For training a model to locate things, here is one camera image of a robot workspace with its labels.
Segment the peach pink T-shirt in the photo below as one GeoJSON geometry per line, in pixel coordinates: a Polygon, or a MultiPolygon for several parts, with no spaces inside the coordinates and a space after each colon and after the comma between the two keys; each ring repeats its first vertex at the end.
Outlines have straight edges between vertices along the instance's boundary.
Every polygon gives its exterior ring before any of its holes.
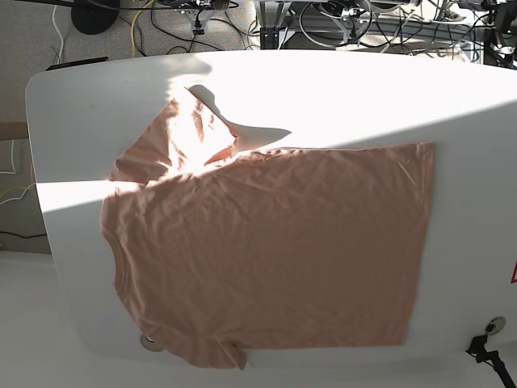
{"type": "Polygon", "coordinates": [[[182,90],[116,159],[100,229],[141,334],[211,369],[244,369],[248,349],[402,345],[434,146],[236,144],[182,90]]]}

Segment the aluminium frame post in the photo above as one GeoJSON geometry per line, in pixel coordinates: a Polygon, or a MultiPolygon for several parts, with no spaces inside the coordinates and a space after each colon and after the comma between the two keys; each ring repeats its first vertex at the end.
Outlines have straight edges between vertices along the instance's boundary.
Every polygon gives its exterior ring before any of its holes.
{"type": "Polygon", "coordinates": [[[280,46],[280,30],[291,4],[291,1],[254,1],[261,50],[280,46]]]}

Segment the black round stand base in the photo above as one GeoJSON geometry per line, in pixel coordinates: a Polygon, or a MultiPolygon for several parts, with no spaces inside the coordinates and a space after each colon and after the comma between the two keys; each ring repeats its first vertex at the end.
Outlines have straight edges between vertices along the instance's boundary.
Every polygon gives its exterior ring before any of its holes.
{"type": "Polygon", "coordinates": [[[71,20],[73,26],[82,34],[98,35],[107,31],[117,20],[120,1],[106,0],[98,1],[104,6],[114,7],[114,10],[96,6],[85,0],[73,1],[71,9],[71,20]]]}

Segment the round metal table grommet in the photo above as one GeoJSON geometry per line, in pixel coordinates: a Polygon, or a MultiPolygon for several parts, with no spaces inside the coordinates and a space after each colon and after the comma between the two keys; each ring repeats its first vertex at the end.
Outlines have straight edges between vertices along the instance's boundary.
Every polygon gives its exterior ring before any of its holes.
{"type": "Polygon", "coordinates": [[[164,348],[145,335],[140,335],[141,346],[150,352],[162,352],[164,348]]]}

